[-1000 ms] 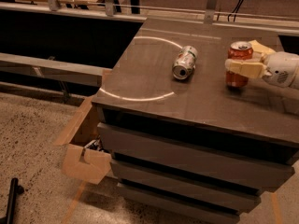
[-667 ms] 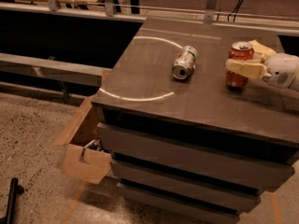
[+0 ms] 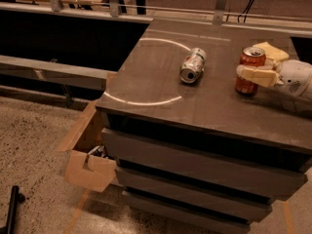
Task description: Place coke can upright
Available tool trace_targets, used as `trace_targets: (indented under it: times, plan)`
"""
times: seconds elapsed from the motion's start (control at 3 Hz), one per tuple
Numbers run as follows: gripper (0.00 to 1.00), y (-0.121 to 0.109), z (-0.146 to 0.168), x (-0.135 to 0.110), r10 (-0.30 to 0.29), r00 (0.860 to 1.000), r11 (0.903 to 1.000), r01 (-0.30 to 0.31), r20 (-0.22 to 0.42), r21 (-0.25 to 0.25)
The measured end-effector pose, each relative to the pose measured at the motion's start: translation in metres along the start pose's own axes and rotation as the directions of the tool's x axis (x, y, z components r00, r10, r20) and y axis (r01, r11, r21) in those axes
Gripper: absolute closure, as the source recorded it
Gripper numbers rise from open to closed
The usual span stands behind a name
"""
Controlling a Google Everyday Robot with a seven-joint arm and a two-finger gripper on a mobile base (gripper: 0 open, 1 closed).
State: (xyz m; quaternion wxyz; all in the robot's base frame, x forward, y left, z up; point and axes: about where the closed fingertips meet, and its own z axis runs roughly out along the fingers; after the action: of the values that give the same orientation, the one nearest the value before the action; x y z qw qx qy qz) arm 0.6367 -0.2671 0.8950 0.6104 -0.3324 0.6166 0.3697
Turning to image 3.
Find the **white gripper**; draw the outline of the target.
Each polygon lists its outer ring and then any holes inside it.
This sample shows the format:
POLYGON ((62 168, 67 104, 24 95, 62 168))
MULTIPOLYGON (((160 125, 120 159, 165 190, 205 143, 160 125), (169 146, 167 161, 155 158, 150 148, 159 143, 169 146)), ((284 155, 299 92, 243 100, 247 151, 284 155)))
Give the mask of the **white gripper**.
POLYGON ((274 87, 291 97, 312 97, 312 65, 308 62, 295 59, 281 62, 268 58, 265 66, 240 64, 236 72, 242 79, 261 87, 274 87))

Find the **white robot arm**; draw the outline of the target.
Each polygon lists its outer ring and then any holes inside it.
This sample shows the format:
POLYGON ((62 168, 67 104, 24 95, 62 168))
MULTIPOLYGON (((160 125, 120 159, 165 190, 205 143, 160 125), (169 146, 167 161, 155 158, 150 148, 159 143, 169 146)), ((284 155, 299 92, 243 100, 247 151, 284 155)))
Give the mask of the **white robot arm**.
POLYGON ((236 73, 260 87, 272 88, 293 98, 312 100, 312 65, 308 62, 289 59, 259 67, 239 64, 236 73))

